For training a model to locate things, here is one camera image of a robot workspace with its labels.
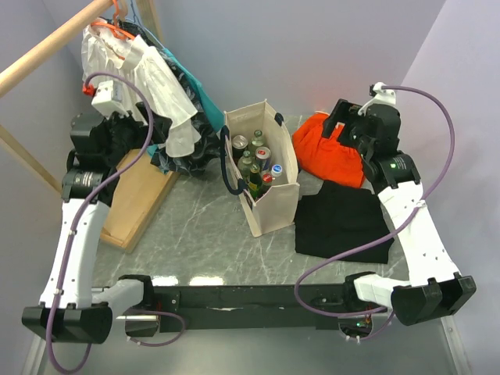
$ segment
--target wooden frame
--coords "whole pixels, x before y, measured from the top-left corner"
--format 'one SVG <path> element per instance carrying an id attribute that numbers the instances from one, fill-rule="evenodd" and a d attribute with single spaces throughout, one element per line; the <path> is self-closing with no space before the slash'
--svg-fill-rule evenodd
<path id="1" fill-rule="evenodd" d="M 156 33 L 159 38 L 162 37 L 159 32 L 159 21 L 155 14 L 154 2 L 152 0 L 137 0 L 136 3 L 141 18 L 148 21 L 148 29 Z M 1 72 L 0 98 L 111 6 L 113 6 L 113 0 L 94 0 L 90 2 L 74 17 Z M 120 17 L 124 18 L 126 14 L 127 2 L 120 0 Z M 58 194 L 61 193 L 60 182 L 1 124 L 0 145 L 51 189 Z M 136 154 L 137 151 L 129 153 L 120 165 L 131 161 Z M 101 233 L 101 239 L 126 252 L 132 252 L 178 176 L 178 173 L 169 172 L 166 175 L 161 173 L 158 168 L 149 163 L 149 157 L 143 155 L 137 165 L 121 177 L 114 195 L 113 206 Z"/>

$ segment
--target black folded cloth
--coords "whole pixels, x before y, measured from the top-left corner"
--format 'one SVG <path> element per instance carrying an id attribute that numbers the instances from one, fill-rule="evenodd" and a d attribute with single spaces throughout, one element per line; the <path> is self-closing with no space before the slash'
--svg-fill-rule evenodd
<path id="1" fill-rule="evenodd" d="M 370 190 L 324 181 L 317 195 L 298 201 L 295 251 L 331 258 L 389 233 L 380 201 Z M 347 262 L 384 263 L 393 239 L 343 258 Z"/>

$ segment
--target beige bag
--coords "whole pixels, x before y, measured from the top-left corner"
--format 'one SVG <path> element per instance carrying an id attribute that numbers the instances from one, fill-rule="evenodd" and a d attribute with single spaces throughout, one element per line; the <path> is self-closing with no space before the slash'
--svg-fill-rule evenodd
<path id="1" fill-rule="evenodd" d="M 287 227 L 294 221 L 298 203 L 298 164 L 290 134 L 282 125 L 282 115 L 277 113 L 267 101 L 264 101 L 232 112 L 225 112 L 225 126 L 220 132 L 220 138 L 223 141 L 220 160 L 224 183 L 231 194 L 240 196 L 254 237 Z M 231 139 L 240 134 L 250 142 L 257 129 L 262 130 L 266 137 L 267 147 L 271 150 L 271 165 L 280 164 L 283 167 L 287 184 L 272 186 L 256 202 L 248 192 L 240 171 L 234 164 Z M 225 155 L 230 161 L 228 167 L 234 183 L 237 184 L 236 189 L 229 185 Z"/>

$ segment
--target folded clothing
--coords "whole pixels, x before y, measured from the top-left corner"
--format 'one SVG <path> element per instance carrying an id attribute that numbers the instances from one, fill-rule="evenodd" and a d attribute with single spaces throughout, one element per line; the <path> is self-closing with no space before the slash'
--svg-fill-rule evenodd
<path id="1" fill-rule="evenodd" d="M 358 152 L 338 143 L 343 125 L 338 124 L 330 138 L 321 137 L 326 113 L 309 117 L 293 134 L 295 154 L 303 170 L 322 180 L 360 188 L 363 184 L 363 165 Z"/>
<path id="2" fill-rule="evenodd" d="M 389 229 L 380 201 L 369 190 L 324 181 L 317 195 L 305 195 L 298 201 L 295 251 L 299 254 L 331 258 L 386 234 Z M 342 260 L 387 264 L 393 242 L 387 240 Z"/>

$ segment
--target dark patterned garment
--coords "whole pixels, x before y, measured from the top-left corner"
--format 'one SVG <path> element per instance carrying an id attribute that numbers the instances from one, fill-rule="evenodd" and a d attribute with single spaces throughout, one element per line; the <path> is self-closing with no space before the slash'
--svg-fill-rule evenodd
<path id="1" fill-rule="evenodd" d="M 120 22 L 120 25 L 122 29 L 133 35 L 141 35 L 141 38 L 146 44 L 155 46 L 148 35 L 139 26 L 130 22 Z M 177 64 L 165 55 L 160 48 L 158 48 L 158 52 L 165 60 L 166 65 L 172 70 L 173 75 L 179 81 L 186 95 L 198 110 L 191 118 L 191 123 L 202 137 L 195 143 L 195 151 L 191 155 L 181 158 L 172 158 L 168 156 L 165 152 L 165 148 L 150 146 L 148 148 L 148 153 L 152 156 L 151 164 L 160 168 L 164 173 L 171 170 L 187 176 L 199 177 L 205 172 L 206 166 L 210 160 L 220 157 L 220 140 L 213 130 L 212 125 L 210 125 L 209 119 L 200 102 L 200 98 L 191 87 L 185 73 L 179 69 Z"/>

